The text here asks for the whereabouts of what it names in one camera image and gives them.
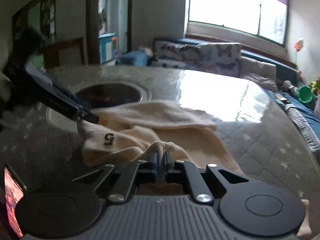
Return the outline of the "cream garment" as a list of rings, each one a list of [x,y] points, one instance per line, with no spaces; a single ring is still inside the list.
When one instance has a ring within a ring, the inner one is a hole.
[[[106,163],[123,166],[151,152],[162,158],[169,151],[173,160],[191,161],[197,167],[216,163],[242,172],[205,111],[152,100],[96,109],[94,113],[99,117],[97,124],[77,123],[84,139],[82,157],[89,167]]]

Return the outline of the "round black induction cooktop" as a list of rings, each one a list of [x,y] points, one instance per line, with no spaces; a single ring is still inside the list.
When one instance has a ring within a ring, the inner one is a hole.
[[[135,83],[110,81],[82,88],[76,92],[76,96],[89,103],[91,109],[98,109],[147,102],[152,95],[146,88]]]

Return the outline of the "window with green frame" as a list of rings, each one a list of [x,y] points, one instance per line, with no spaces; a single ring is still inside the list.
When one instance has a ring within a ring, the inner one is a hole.
[[[277,0],[190,0],[188,20],[284,45],[288,9],[289,5]]]

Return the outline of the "plush toy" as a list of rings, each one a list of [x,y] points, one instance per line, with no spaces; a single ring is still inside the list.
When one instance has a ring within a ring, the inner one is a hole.
[[[320,95],[320,77],[317,77],[315,81],[310,82],[308,87],[311,89],[313,94]]]

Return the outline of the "dark wooden door frame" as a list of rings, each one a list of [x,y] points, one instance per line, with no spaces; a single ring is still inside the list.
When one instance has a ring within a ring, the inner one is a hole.
[[[113,58],[131,50],[132,0],[86,0],[86,40],[89,64],[99,64],[98,36],[116,33]]]

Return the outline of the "butterfly print cushion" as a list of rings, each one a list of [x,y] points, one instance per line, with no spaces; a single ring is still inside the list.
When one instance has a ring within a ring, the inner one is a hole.
[[[238,77],[240,50],[239,43],[181,44],[155,41],[151,65]]]

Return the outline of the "beige pillow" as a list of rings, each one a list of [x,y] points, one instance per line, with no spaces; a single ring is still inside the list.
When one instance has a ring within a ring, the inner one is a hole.
[[[240,57],[239,77],[252,81],[264,89],[278,92],[276,85],[277,67],[275,64],[261,62],[249,57]]]

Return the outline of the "phone with lit screen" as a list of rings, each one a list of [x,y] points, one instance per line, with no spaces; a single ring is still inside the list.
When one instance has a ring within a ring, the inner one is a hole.
[[[7,216],[9,225],[18,238],[23,237],[20,226],[17,222],[15,215],[15,209],[17,203],[24,196],[27,191],[25,183],[13,170],[9,164],[4,165],[4,194],[5,194],[5,206],[7,210]]]

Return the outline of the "green plastic basin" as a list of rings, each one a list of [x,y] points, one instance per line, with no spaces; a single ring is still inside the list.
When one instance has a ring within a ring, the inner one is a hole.
[[[309,86],[304,85],[299,87],[298,100],[304,104],[308,104],[313,100],[313,92]]]

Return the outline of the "blue folded blanket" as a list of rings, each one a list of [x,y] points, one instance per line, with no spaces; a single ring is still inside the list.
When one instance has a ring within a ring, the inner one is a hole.
[[[130,66],[147,66],[148,56],[143,50],[135,50],[129,53],[122,54],[116,59],[116,64]]]

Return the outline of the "colourful pinwheel toy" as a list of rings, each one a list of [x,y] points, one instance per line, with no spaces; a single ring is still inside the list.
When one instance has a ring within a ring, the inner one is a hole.
[[[303,49],[304,47],[304,40],[301,38],[294,44],[295,49],[295,64],[297,64],[298,59],[298,53]]]

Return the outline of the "grey quilted star tablecloth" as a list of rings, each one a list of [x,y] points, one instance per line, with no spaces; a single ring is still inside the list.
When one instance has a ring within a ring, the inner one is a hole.
[[[286,113],[255,83],[190,70],[137,66],[57,67],[49,75],[73,92],[95,83],[131,82],[158,100],[213,116],[216,134],[244,173],[290,190],[310,202],[310,227],[319,234],[319,164]],[[4,116],[1,163],[27,187],[86,170],[76,133],[50,124],[46,106]]]

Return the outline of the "dark wooden cabinet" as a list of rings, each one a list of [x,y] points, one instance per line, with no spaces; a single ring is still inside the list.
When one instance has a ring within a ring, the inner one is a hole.
[[[57,0],[31,0],[11,18],[12,48],[41,70],[85,64],[84,38],[57,35]]]

